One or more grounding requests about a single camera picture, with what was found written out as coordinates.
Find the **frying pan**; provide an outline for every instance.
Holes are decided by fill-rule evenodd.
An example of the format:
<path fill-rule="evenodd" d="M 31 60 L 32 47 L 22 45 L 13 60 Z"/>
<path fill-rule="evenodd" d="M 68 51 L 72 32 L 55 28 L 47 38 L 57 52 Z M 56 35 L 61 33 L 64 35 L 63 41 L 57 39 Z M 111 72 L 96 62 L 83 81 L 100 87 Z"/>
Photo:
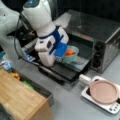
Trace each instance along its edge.
<path fill-rule="evenodd" d="M 105 80 L 89 82 L 91 97 L 98 103 L 111 104 L 119 98 L 119 89 L 114 83 Z"/>

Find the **countertop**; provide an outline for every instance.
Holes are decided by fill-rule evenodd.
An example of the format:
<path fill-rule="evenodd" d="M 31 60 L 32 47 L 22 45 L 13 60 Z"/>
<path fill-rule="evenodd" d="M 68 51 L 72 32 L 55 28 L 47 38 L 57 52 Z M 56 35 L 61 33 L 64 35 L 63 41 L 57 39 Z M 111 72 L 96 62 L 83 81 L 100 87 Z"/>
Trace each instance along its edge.
<path fill-rule="evenodd" d="M 84 87 L 80 83 L 73 88 L 67 84 L 60 86 L 29 63 L 20 60 L 15 66 L 20 73 L 53 93 L 55 103 L 51 109 L 54 120 L 120 120 L 120 112 L 112 115 L 84 99 L 81 96 Z M 103 73 L 100 74 L 93 70 L 87 73 L 87 76 L 91 78 L 95 75 L 100 75 L 120 85 L 120 54 Z"/>

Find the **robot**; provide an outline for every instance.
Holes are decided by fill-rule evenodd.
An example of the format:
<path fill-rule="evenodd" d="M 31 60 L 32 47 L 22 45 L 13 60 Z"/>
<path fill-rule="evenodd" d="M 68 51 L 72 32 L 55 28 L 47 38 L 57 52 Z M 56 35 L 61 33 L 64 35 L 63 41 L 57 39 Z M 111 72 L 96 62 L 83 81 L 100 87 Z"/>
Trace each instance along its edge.
<path fill-rule="evenodd" d="M 7 36 L 16 30 L 19 13 L 7 8 L 0 0 L 0 45 L 5 52 L 4 60 L 14 63 L 18 60 L 18 55 L 14 48 L 14 37 Z M 19 41 L 16 38 L 16 45 L 19 54 L 25 58 Z"/>
<path fill-rule="evenodd" d="M 55 61 L 61 61 L 69 38 L 62 27 L 57 27 L 52 22 L 48 1 L 29 0 L 23 6 L 22 14 L 37 32 L 35 50 L 42 64 L 51 67 Z"/>
<path fill-rule="evenodd" d="M 46 67 L 52 67 L 55 61 L 60 61 L 63 57 L 67 49 L 68 35 L 62 27 L 56 27 L 52 22 L 47 0 L 29 0 L 23 6 L 22 14 L 37 32 L 35 50 L 40 61 Z M 14 38 L 8 37 L 7 34 L 16 30 L 19 13 L 7 8 L 0 0 L 0 19 L 0 45 L 6 53 L 6 59 L 14 62 L 18 60 L 14 49 Z M 16 46 L 19 55 L 24 57 L 18 40 Z"/>

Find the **cable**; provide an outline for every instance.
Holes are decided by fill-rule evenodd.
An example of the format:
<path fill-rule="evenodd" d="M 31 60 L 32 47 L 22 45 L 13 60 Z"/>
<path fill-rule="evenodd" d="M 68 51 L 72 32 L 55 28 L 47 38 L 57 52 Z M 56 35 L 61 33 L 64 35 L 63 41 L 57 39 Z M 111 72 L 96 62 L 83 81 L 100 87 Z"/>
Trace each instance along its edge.
<path fill-rule="evenodd" d="M 36 63 L 36 62 L 29 62 L 28 60 L 24 59 L 17 51 L 17 48 L 16 48 L 16 36 L 17 36 L 17 30 L 18 30 L 20 19 L 21 19 L 21 12 L 20 12 L 20 15 L 19 15 L 19 18 L 18 18 L 17 27 L 16 27 L 15 34 L 14 34 L 14 48 L 15 48 L 15 51 L 16 51 L 16 53 L 18 55 L 18 59 L 22 59 L 25 62 L 30 63 L 30 64 L 35 65 L 35 66 L 38 67 L 39 66 L 38 63 Z"/>

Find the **dark background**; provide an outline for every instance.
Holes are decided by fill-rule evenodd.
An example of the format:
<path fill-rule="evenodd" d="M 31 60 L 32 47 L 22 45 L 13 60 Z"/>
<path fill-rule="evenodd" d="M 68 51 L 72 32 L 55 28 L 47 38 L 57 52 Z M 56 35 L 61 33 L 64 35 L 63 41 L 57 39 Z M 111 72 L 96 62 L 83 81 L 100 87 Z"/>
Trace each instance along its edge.
<path fill-rule="evenodd" d="M 20 11 L 27 0 L 3 0 L 10 8 Z M 73 9 L 120 22 L 120 0 L 57 0 L 59 15 Z"/>

